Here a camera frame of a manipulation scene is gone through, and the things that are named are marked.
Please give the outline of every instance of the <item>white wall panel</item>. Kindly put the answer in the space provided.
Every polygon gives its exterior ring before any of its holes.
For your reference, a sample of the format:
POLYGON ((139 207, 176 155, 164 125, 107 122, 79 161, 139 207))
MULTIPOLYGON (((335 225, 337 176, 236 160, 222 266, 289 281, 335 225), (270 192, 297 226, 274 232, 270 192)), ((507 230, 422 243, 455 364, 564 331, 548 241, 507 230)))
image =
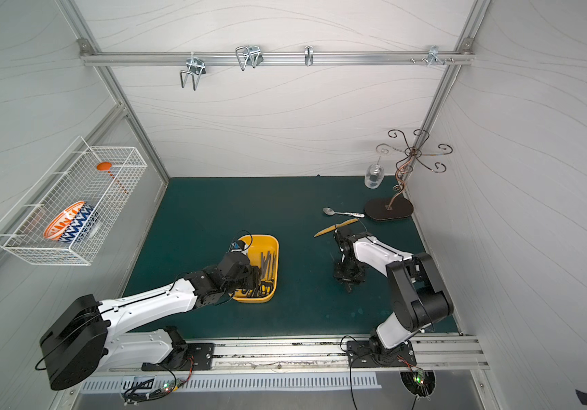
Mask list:
POLYGON ((103 51, 452 50, 473 0, 77 0, 103 51))
MULTIPOLYGON (((145 152, 126 120, 100 143, 145 152)), ((162 183, 154 166, 141 177, 91 266, 32 266, 9 255, 0 266, 0 409, 47 409, 55 392, 47 373, 35 371, 38 340, 70 303, 93 293, 117 297, 158 207, 162 183)))
MULTIPOLYGON (((443 68, 211 67, 197 91, 178 67, 114 72, 171 176, 362 175, 380 142, 410 136, 443 68)), ((391 160, 382 164, 394 170, 391 160)))
POLYGON ((410 179, 421 231, 504 409, 587 391, 587 2, 495 1, 410 179))
POLYGON ((0 217, 113 106, 53 1, 0 1, 0 217))

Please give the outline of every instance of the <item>copper decorative stand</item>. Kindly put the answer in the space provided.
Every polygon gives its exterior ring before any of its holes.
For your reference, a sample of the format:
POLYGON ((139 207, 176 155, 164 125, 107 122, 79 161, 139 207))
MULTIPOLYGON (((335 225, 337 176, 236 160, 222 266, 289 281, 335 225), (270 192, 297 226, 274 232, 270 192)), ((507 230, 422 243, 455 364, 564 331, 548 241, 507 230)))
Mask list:
POLYGON ((405 137, 405 133, 401 130, 389 130, 387 135, 389 135, 390 138, 396 138, 398 137, 399 133, 403 135, 403 139, 405 140, 405 145, 407 148, 404 150, 392 147, 391 145, 385 143, 381 143, 376 147, 376 152, 378 152, 380 155, 388 155, 391 152, 390 150, 394 150, 404 153, 405 158, 396 162, 396 173, 394 176, 396 176, 397 184, 393 187, 393 190, 396 192, 394 196, 391 198, 376 198, 364 204, 364 213, 367 217, 373 220, 396 220, 407 218, 412 215, 412 212, 414 211, 414 206, 412 203, 403 197, 399 197, 400 194, 405 190, 406 175, 413 171, 412 163, 416 160, 424 168, 429 169, 436 174, 441 174, 446 171, 446 166, 443 163, 436 162, 435 169, 432 169, 421 161, 421 157, 437 157, 440 155, 448 155, 453 152, 453 147, 445 143, 440 143, 437 145, 437 148, 445 152, 422 153, 421 146, 423 146, 423 144, 430 137, 426 130, 414 130, 414 135, 417 136, 417 143, 419 145, 418 147, 415 145, 410 146, 408 139, 405 137))

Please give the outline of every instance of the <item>metal spoon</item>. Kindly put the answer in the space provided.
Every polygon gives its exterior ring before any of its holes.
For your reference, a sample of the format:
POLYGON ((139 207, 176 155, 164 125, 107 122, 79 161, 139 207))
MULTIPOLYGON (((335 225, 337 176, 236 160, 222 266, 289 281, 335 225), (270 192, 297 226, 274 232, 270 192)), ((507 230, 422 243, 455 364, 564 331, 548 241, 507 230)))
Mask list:
POLYGON ((356 217, 356 218, 363 218, 364 214, 358 214, 358 213, 354 213, 354 212, 335 212, 334 210, 332 210, 332 208, 323 208, 323 212, 326 215, 350 215, 352 217, 356 217))

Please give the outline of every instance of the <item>bowl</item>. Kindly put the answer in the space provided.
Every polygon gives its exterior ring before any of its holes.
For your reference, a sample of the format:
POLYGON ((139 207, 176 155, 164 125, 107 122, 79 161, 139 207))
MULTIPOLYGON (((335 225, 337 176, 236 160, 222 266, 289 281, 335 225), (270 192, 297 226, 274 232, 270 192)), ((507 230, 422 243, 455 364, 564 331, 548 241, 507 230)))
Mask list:
POLYGON ((58 241, 85 203, 84 201, 77 201, 64 209, 56 218, 52 219, 52 222, 43 231, 43 237, 47 240, 58 241))
POLYGON ((59 242, 79 242, 87 236, 93 236, 99 226, 97 225, 97 212, 93 212, 93 206, 84 203, 80 211, 75 215, 70 224, 59 237, 59 242))

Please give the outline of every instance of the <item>vent grille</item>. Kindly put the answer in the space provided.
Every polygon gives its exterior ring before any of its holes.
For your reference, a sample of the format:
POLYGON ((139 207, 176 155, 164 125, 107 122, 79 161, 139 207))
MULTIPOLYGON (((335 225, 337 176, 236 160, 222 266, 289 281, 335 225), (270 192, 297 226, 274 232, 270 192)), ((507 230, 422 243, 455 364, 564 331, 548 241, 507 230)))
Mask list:
MULTIPOLYGON (((81 394, 118 393, 136 386, 153 376, 89 377, 81 394)), ((172 377, 156 377, 156 385, 173 381, 172 377)), ((353 389, 381 388, 375 372, 353 373, 353 389)), ((177 392, 250 392, 250 391, 322 391, 350 389, 346 373, 283 373, 283 374, 194 374, 177 392)))

